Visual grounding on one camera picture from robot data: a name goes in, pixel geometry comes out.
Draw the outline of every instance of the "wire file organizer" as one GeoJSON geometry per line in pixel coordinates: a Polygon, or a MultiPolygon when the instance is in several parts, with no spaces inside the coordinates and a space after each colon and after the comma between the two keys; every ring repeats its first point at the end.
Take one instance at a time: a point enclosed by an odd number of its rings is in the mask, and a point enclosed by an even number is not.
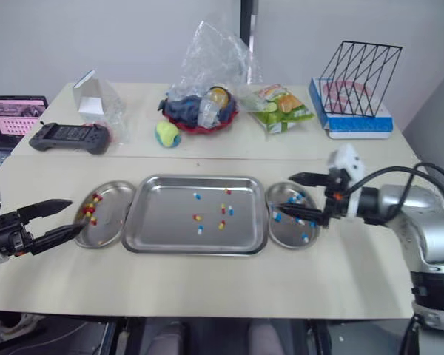
{"type": "Polygon", "coordinates": [[[342,41],[318,78],[326,113],[376,117],[402,47],[342,41]]]}

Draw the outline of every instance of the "green snack package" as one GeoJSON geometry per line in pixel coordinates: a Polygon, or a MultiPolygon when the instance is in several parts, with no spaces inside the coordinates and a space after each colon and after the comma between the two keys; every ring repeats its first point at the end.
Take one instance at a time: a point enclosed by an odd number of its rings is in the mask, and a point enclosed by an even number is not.
{"type": "Polygon", "coordinates": [[[296,123],[309,120],[314,115],[285,87],[274,84],[255,93],[266,101],[263,111],[253,115],[265,126],[268,133],[285,132],[296,123]]]}

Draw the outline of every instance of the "laptop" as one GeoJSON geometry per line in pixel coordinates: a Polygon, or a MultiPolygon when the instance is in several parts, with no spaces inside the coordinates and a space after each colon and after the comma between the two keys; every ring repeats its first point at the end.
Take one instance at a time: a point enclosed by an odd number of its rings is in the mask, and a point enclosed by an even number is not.
{"type": "Polygon", "coordinates": [[[40,121],[44,96],[0,96],[0,151],[11,151],[40,121]]]}

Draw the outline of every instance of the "rectangular stainless steel tray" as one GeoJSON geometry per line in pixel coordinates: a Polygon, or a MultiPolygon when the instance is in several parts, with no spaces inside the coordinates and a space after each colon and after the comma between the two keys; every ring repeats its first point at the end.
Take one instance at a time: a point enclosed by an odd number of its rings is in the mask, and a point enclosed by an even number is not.
{"type": "Polygon", "coordinates": [[[152,176],[138,187],[121,240],[135,253],[250,255],[266,245],[266,217],[263,187],[252,177],[152,176]]]}

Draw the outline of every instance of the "black handheld console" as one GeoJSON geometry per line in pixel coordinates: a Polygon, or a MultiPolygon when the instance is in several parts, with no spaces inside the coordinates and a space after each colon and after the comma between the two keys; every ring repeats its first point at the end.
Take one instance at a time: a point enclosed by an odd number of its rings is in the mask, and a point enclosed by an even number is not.
{"type": "Polygon", "coordinates": [[[30,145],[40,151],[49,148],[82,148],[90,154],[102,154],[110,142],[109,130],[106,127],[70,126],[45,124],[30,139],[30,145]]]}

